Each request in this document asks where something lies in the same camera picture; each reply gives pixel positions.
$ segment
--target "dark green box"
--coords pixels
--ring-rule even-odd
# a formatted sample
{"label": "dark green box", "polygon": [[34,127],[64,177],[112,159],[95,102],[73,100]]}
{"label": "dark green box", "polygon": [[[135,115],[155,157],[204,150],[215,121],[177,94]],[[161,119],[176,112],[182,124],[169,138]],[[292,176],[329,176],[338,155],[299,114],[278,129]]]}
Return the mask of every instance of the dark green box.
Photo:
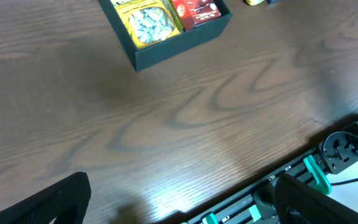
{"label": "dark green box", "polygon": [[99,3],[135,70],[140,71],[221,35],[233,14],[223,0],[214,1],[221,12],[221,17],[142,50],[136,49],[111,1],[99,0]]}

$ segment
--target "red package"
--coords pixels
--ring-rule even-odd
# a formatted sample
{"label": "red package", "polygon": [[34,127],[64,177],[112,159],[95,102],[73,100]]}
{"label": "red package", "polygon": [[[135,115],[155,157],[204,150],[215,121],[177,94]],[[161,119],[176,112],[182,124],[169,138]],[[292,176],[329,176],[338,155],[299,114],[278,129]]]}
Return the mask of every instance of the red package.
{"label": "red package", "polygon": [[172,0],[186,30],[221,16],[213,0]]}

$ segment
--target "desk surface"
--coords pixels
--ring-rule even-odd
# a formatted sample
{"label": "desk surface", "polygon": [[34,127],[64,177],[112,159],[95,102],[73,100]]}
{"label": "desk surface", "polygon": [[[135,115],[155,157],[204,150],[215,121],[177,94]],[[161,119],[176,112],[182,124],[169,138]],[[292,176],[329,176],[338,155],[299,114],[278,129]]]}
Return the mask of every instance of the desk surface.
{"label": "desk surface", "polygon": [[226,2],[220,37],[136,73],[96,0],[0,1],[0,210],[85,171],[85,223],[156,221],[358,112],[358,0]]}

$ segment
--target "candy wrapper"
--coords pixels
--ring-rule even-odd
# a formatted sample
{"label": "candy wrapper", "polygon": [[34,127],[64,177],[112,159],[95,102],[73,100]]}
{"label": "candy wrapper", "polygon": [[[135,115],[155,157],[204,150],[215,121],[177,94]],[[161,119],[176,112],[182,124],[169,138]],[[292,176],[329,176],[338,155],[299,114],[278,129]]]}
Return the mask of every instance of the candy wrapper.
{"label": "candy wrapper", "polygon": [[186,30],[221,16],[213,0],[172,0]]}
{"label": "candy wrapper", "polygon": [[160,0],[111,0],[136,47],[143,49],[180,34]]}

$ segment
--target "yellow object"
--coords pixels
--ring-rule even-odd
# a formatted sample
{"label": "yellow object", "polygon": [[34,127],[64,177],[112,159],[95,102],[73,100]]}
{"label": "yellow object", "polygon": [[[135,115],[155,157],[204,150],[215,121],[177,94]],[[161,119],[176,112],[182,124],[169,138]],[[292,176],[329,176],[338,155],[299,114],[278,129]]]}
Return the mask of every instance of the yellow object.
{"label": "yellow object", "polygon": [[244,0],[250,6],[256,6],[259,3],[262,3],[264,0]]}
{"label": "yellow object", "polygon": [[133,0],[115,8],[138,49],[180,34],[160,0]]}

